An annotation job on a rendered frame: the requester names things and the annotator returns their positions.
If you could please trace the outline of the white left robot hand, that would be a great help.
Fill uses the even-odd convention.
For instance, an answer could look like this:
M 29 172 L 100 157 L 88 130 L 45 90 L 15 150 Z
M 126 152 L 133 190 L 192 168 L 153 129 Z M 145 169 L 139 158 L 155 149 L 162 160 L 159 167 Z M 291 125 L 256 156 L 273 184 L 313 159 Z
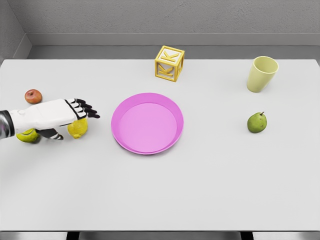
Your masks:
M 31 125 L 42 137 L 63 140 L 64 137 L 56 131 L 55 127 L 66 126 L 85 118 L 98 119 L 100 116 L 82 99 L 57 99 L 35 105 Z

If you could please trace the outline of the yellow lemon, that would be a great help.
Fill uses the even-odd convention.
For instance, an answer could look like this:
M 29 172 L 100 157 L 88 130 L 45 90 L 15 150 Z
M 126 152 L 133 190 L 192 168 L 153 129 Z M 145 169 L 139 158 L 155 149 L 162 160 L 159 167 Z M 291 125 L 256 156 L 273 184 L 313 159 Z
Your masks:
M 67 131 L 74 139 L 82 137 L 87 130 L 88 120 L 86 118 L 75 120 L 73 123 L 67 125 Z

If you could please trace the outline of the pink round plate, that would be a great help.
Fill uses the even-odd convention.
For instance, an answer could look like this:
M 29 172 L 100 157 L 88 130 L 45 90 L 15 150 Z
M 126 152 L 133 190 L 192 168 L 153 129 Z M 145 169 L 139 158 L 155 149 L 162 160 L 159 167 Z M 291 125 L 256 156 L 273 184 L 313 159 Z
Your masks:
M 139 93 L 122 101 L 113 112 L 111 131 L 124 149 L 140 155 L 172 147 L 184 129 L 179 106 L 158 93 Z

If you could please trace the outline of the red apple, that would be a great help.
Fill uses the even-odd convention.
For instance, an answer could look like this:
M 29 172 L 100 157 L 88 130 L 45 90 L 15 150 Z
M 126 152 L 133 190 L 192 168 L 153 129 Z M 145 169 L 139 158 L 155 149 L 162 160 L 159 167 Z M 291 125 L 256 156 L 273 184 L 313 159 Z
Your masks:
M 30 89 L 24 94 L 24 99 L 29 104 L 38 104 L 43 100 L 42 93 L 37 89 Z

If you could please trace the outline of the yellow-green tennis ball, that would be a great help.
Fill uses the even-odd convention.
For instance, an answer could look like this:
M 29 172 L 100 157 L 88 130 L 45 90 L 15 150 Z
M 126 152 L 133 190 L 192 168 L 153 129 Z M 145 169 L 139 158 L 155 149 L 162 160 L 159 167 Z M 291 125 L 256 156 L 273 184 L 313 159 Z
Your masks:
M 41 136 L 36 132 L 34 128 L 28 129 L 25 132 L 17 133 L 17 139 L 24 143 L 35 143 Z

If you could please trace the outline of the yellow letter K block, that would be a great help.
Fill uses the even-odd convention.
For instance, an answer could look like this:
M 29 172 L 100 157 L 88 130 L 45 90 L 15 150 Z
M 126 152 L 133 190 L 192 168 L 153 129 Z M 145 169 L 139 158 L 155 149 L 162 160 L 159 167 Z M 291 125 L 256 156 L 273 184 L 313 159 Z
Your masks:
M 154 59 L 155 76 L 176 82 L 183 69 L 185 51 L 163 45 Z

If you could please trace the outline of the green pear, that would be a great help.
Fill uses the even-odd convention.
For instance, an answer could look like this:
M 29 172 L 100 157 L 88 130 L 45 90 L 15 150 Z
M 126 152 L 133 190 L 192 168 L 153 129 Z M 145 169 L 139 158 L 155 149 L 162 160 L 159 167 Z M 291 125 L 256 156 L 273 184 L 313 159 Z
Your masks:
M 267 118 L 264 112 L 257 112 L 247 120 L 247 128 L 251 133 L 260 133 L 267 127 Z

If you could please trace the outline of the pale yellow-green cup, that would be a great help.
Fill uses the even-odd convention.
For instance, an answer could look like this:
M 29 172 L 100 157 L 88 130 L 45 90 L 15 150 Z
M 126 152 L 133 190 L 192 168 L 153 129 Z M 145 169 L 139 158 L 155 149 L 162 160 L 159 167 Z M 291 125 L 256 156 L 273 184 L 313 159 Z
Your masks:
M 253 60 L 248 78 L 247 89 L 253 93 L 261 92 L 272 80 L 279 69 L 276 60 L 268 56 L 258 56 Z

